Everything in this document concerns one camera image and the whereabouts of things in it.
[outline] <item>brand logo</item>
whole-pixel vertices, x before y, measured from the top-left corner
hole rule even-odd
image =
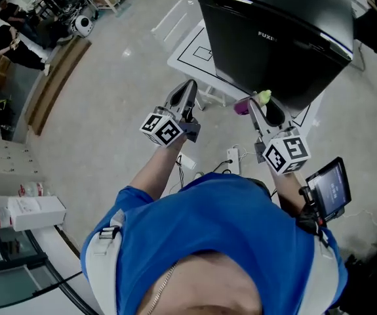
[[[277,42],[277,39],[275,37],[272,37],[266,33],[263,33],[262,31],[258,32],[258,36],[262,36],[264,39],[269,39],[270,41],[274,41],[274,42]]]

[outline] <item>white box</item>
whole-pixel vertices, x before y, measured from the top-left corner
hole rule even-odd
[[[298,171],[311,158],[306,139],[300,135],[271,139],[263,155],[277,175]]]
[[[143,132],[152,142],[160,146],[169,146],[172,144],[184,131],[169,115],[162,115],[150,113],[143,125],[140,127]]]
[[[66,208],[56,196],[10,197],[7,207],[15,231],[62,224]]]

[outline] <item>blue shirt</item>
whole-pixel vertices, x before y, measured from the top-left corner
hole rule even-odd
[[[146,291],[178,259],[204,250],[229,256],[248,273],[266,315],[297,313],[313,260],[313,236],[299,229],[261,187],[237,175],[209,173],[152,202],[145,192],[127,186],[82,248],[87,277],[90,239],[109,226],[119,209],[125,212],[117,264],[120,315],[134,315]],[[336,301],[347,272],[332,234],[327,234],[339,263]]]

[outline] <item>person wearing blue shirt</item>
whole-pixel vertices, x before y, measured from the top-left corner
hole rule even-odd
[[[293,174],[273,174],[281,209],[259,181],[232,174],[206,174],[161,198],[185,140],[155,151],[82,248],[95,291],[89,248],[123,213],[114,281],[101,283],[113,293],[113,313],[315,315],[335,303],[347,272],[329,230],[328,247],[297,226],[305,201]]]

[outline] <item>black mini fridge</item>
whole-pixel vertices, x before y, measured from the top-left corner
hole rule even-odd
[[[353,59],[349,0],[198,0],[219,78],[303,110]]]

